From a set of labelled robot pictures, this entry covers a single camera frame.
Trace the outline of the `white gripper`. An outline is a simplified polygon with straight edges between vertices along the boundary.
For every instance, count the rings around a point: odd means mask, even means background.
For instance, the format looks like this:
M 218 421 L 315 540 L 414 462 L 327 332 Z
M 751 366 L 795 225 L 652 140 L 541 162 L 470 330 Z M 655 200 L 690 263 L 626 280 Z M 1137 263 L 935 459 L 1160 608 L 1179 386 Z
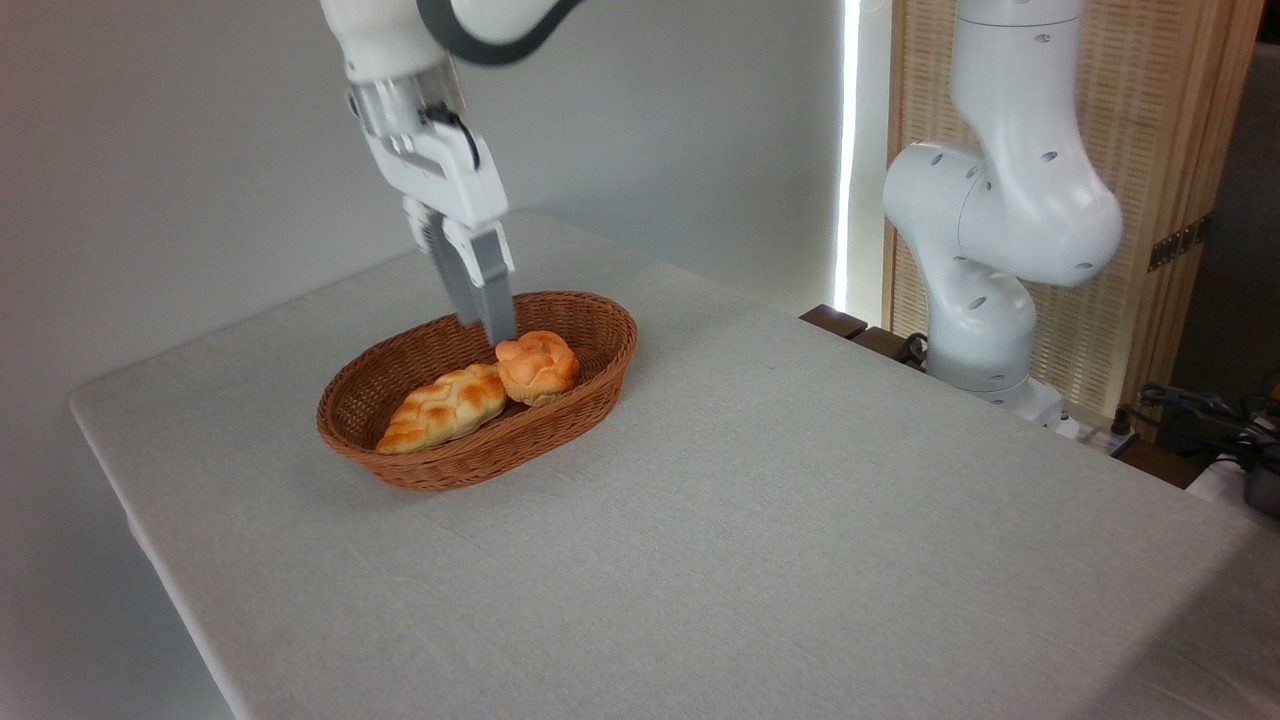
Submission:
M 497 222 L 509 204 L 484 140 L 449 108 L 399 117 L 362 108 L 360 119 L 380 173 L 406 196 L 413 240 L 431 258 L 460 322 L 481 323 L 492 346 L 516 337 L 509 245 Z

